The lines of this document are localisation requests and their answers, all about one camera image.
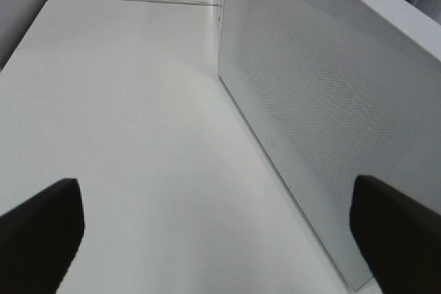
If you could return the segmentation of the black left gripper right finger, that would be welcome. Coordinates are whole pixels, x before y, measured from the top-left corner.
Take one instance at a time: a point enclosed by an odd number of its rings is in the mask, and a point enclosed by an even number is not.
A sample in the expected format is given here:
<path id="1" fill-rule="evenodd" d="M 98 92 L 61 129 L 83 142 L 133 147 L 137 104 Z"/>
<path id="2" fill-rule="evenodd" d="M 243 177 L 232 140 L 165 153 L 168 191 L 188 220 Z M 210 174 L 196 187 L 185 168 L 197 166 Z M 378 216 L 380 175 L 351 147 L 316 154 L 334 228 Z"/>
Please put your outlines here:
<path id="1" fill-rule="evenodd" d="M 368 175 L 354 180 L 349 228 L 383 293 L 440 292 L 440 214 Z"/>

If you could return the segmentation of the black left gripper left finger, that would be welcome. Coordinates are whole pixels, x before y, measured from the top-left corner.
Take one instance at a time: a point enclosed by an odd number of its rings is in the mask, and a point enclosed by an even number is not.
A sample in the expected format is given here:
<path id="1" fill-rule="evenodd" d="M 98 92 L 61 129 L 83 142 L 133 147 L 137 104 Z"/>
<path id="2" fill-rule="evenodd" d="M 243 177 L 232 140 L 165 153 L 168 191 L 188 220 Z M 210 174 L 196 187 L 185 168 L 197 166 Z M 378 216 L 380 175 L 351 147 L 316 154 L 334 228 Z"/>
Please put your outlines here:
<path id="1" fill-rule="evenodd" d="M 1 215 L 1 292 L 56 293 L 84 233 L 75 178 L 59 180 Z"/>

